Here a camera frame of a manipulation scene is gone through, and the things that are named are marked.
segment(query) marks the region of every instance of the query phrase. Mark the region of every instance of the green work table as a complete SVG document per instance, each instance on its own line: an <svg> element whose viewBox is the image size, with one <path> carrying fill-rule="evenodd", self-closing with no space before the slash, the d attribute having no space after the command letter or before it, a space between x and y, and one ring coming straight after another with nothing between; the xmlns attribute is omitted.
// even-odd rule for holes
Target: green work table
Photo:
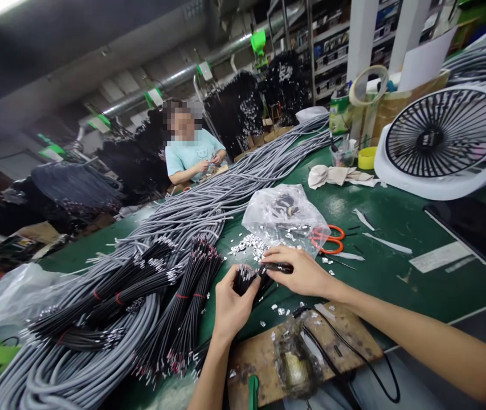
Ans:
<svg viewBox="0 0 486 410"><path fill-rule="evenodd" d="M323 264L319 257L317 260L321 266L326 270L331 269L338 279L363 292L445 323L457 322L486 309L486 266L478 259L451 273L447 273L444 266L423 274L409 263L409 260L415 256L454 241L452 236L422 211L423 206L429 201L396 188L383 188L380 185L369 188L350 184L345 184L343 187L326 184L318 190L310 189L307 185L309 168L318 164L330 165L330 163L329 150L321 149L306 157L282 181L286 184L302 184L308 199L329 224L345 230L361 225L360 229L351 231L359 232L358 235L344 239L347 252L358 253L354 248L356 245L364 253L365 261L343 260L358 270L354 271L340 264ZM474 196L486 202L486 188L476 192ZM369 230L362 226L357 215L353 213L354 208L366 215L376 229L374 236L411 248L413 255L395 251L362 235L362 232L369 232ZM85 267L87 258L96 256L96 252L111 252L113 247L107 244L112 244L116 237L127 236L138 226L139 221L151 212L150 209L142 210L83 238L45 258L41 266L46 270L59 272L79 270ZM228 255L231 247L237 245L242 237L248 234L241 225L241 220L242 215L228 221L217 242L218 251L227 256L227 260L214 281L213 288L232 264L248 263L256 266L251 249L245 254L238 252ZM246 339L283 322L285 317L279 316L277 311L271 309L273 304L294 311L300 307L300 302L314 304L318 301L320 300L317 298L301 297L284 287L279 287L275 294L252 312L248 324L243 328L238 339ZM201 341L206 340L213 330L214 306L214 292L211 292L203 315ZM260 321L265 322L266 326L261 327ZM384 350L395 346L393 341L376 329L371 326L369 329ZM127 378L120 384L116 394L108 400L105 408L182 409L187 405L187 399L194 386L191 376L181 380L172 377L153 392L152 387L146 386L144 382L138 383L133 378Z"/></svg>

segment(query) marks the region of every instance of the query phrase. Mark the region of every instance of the floor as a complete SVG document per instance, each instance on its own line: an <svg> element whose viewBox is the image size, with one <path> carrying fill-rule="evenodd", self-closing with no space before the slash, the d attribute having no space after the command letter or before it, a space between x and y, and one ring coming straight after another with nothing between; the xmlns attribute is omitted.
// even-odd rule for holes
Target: floor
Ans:
<svg viewBox="0 0 486 410"><path fill-rule="evenodd" d="M467 318L454 326L486 343L486 311ZM412 358L407 352L399 349L397 355L412 373L429 388L446 409L486 409L486 406L481 405L465 393L462 393L445 382L442 378Z"/></svg>

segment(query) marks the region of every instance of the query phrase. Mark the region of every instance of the hand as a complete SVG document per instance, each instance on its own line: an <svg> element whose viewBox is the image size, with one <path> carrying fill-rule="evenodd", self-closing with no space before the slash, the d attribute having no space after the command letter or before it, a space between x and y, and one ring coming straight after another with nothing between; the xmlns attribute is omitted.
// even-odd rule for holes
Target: hand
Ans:
<svg viewBox="0 0 486 410"><path fill-rule="evenodd" d="M209 169L210 161L207 161L206 159L199 161L193 166L194 171L199 174L202 172L206 172Z"/></svg>
<svg viewBox="0 0 486 410"><path fill-rule="evenodd" d="M261 264L268 262L289 263L294 267L294 272L291 274L267 270L270 278L294 293L339 301L342 292L347 288L343 282L322 269L315 259L303 249L286 246L270 248L264 253L264 259L260 261Z"/></svg>
<svg viewBox="0 0 486 410"><path fill-rule="evenodd" d="M224 279L216 285L216 318L213 337L231 343L237 332L248 321L252 302L260 287L260 277L254 279L246 293L239 296L233 290L233 282L239 265L233 265Z"/></svg>
<svg viewBox="0 0 486 410"><path fill-rule="evenodd" d="M225 159L225 157L226 157L226 152L224 150L220 150L218 151L216 156L212 159L212 163L214 165L219 166L222 163L222 161Z"/></svg>

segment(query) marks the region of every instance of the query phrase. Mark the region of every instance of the silver duct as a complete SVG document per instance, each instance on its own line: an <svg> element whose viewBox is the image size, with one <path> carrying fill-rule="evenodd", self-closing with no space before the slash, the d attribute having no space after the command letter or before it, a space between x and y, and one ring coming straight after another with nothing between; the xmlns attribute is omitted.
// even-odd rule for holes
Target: silver duct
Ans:
<svg viewBox="0 0 486 410"><path fill-rule="evenodd" d="M287 7L287 17L290 20L292 16L294 16L302 7L305 7L303 3L298 3L295 5L291 5ZM271 18L271 29L275 32L276 30L280 29L284 24L283 13L279 12L275 14ZM264 23L257 26L256 31L264 29L266 31L266 36L271 37L271 32L269 30L268 22L265 21ZM224 44L221 48L213 51L206 60L209 62L211 67L218 65L219 63L227 60L230 58L232 54L238 53L239 51L243 50L244 48L250 46L250 37L251 34L246 34L241 37L238 37L226 44ZM186 68L178 71L171 76L158 80L157 83L161 86L162 90L172 89L182 83L185 83L188 80L191 80L195 74L195 65L189 65ZM114 105L108 107L104 110L104 114L108 117L115 117L116 115L123 113L141 102L144 101L144 90L138 90L131 94L126 95L123 99L116 102ZM93 116L89 115L85 118L79 120L78 124L81 127L87 128L90 127L87 124L87 121L92 119Z"/></svg>

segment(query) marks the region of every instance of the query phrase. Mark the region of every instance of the ceiling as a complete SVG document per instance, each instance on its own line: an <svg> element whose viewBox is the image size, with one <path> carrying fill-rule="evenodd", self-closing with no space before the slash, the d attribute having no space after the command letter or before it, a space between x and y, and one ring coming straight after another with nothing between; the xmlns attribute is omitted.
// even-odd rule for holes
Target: ceiling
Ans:
<svg viewBox="0 0 486 410"><path fill-rule="evenodd" d="M0 138L203 31L203 1L27 0L0 15Z"/></svg>

